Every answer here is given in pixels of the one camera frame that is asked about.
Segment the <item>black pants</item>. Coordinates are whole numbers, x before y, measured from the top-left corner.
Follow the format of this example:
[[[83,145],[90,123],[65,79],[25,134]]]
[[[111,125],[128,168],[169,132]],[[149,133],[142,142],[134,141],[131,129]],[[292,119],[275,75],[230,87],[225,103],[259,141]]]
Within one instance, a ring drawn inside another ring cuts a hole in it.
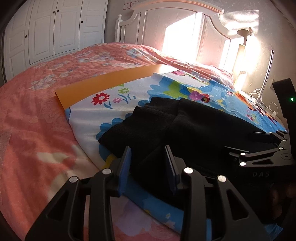
[[[253,153],[279,147],[279,141],[253,132],[263,130],[191,100],[153,97],[98,141],[116,157],[121,157],[126,146],[131,147],[132,181],[176,208],[181,206],[169,190],[166,145],[173,156],[202,175],[229,178],[263,223],[284,226],[295,221],[295,165],[240,167],[229,155],[230,148]]]

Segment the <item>desk lamp with base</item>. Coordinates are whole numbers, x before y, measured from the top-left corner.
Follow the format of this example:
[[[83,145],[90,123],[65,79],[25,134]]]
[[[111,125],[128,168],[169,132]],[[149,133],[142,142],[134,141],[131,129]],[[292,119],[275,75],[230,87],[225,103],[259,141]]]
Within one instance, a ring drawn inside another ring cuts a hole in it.
[[[263,105],[263,101],[262,101],[262,94],[263,94],[263,91],[266,87],[266,84],[267,84],[267,80],[269,78],[269,74],[270,74],[270,71],[271,71],[271,66],[272,66],[272,63],[273,63],[273,58],[274,58],[274,50],[271,49],[270,51],[270,56],[269,56],[269,62],[268,62],[268,66],[267,66],[267,71],[266,71],[266,74],[265,74],[265,77],[264,77],[264,80],[263,80],[263,83],[262,83],[262,86],[259,90],[259,94],[257,95],[257,99],[256,101],[260,104],[260,105]]]

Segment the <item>pink floral bedspread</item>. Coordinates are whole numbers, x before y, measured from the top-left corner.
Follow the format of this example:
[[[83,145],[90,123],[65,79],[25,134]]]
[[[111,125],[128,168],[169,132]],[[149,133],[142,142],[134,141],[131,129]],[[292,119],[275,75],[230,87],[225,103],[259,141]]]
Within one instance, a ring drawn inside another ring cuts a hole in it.
[[[143,45],[96,44],[39,63],[1,87],[1,221],[24,239],[48,200],[71,175],[96,173],[79,147],[55,91],[109,72],[168,64],[226,85],[225,70],[190,64]]]

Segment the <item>blue cartoon bed sheet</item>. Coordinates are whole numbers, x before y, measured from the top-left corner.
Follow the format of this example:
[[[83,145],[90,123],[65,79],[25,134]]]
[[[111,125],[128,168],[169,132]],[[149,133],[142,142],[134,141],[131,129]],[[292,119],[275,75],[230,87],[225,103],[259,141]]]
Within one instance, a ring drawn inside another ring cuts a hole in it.
[[[115,158],[99,144],[101,136],[132,115],[135,107],[150,103],[153,97],[165,100],[185,98],[238,117],[263,132],[285,131],[281,122],[248,99],[246,94],[241,95],[215,80],[206,80],[180,70],[154,73],[90,95],[65,109],[77,142],[99,169],[103,167],[103,161],[108,164]],[[127,197],[156,220],[181,232],[182,211],[141,189],[136,191],[132,187]]]

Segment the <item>white bed headboard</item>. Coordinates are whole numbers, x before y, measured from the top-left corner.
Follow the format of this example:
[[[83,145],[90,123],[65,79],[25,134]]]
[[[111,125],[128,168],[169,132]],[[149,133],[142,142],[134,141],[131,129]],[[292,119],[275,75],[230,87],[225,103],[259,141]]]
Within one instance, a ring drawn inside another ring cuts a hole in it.
[[[205,1],[143,1],[118,16],[115,42],[153,47],[187,63],[235,71],[242,37],[222,23],[224,9]]]

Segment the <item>white wardrobe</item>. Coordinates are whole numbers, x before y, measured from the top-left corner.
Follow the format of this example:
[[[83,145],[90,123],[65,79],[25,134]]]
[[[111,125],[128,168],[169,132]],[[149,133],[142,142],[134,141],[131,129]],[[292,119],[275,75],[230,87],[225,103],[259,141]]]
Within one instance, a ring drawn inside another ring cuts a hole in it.
[[[26,1],[4,32],[7,81],[31,66],[104,42],[106,0]]]

